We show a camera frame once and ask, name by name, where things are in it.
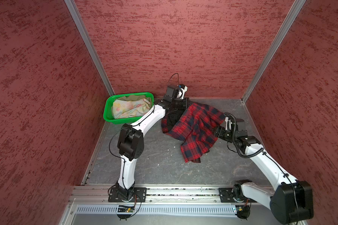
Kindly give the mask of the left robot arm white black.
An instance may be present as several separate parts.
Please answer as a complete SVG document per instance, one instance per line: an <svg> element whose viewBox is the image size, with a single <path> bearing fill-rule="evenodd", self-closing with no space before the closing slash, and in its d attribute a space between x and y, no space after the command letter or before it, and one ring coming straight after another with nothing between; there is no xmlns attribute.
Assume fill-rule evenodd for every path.
<svg viewBox="0 0 338 225"><path fill-rule="evenodd" d="M142 118L132 124L124 124L118 131L117 157L121 159L121 168L115 189L123 201L129 202L134 197L135 168L137 159L144 151L147 132L170 112L184 111L192 104L189 98L174 99L171 102L158 100Z"/></svg>

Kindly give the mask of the red plaid skirt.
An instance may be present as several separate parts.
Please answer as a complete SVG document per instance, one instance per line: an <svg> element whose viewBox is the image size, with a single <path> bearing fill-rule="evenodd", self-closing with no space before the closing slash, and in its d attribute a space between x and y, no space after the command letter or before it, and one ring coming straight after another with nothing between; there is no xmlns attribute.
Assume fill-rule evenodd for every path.
<svg viewBox="0 0 338 225"><path fill-rule="evenodd" d="M186 163L200 163L203 154L217 141L214 129L225 120L218 109L201 103L192 103L185 110L173 110L161 119L162 132L182 141L180 150Z"/></svg>

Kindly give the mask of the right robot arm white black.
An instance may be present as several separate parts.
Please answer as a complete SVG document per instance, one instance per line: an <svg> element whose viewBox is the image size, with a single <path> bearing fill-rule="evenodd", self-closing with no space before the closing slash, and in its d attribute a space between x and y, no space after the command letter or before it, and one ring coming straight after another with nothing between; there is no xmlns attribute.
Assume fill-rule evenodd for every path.
<svg viewBox="0 0 338 225"><path fill-rule="evenodd" d="M254 136L245 130L217 126L214 136L232 143L242 158L252 160L266 176L271 189L260 187L251 180L235 182L230 196L236 202L253 200L270 209L283 224L298 223L314 217L313 191L306 181L299 181L287 172Z"/></svg>

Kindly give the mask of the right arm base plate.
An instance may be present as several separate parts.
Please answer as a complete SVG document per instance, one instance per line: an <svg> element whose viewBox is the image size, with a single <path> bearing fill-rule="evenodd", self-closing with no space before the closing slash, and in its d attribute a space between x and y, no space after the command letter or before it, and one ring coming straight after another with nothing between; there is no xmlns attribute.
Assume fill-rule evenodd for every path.
<svg viewBox="0 0 338 225"><path fill-rule="evenodd" d="M245 197L237 187L219 188L218 191L221 203L256 203L256 201Z"/></svg>

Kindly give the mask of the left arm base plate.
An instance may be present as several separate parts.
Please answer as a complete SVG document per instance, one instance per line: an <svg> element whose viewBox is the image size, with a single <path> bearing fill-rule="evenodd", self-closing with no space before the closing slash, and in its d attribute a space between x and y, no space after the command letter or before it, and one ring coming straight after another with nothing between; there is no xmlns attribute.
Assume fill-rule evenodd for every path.
<svg viewBox="0 0 338 225"><path fill-rule="evenodd" d="M108 202L145 202L147 188L134 187L129 190L111 188L109 190Z"/></svg>

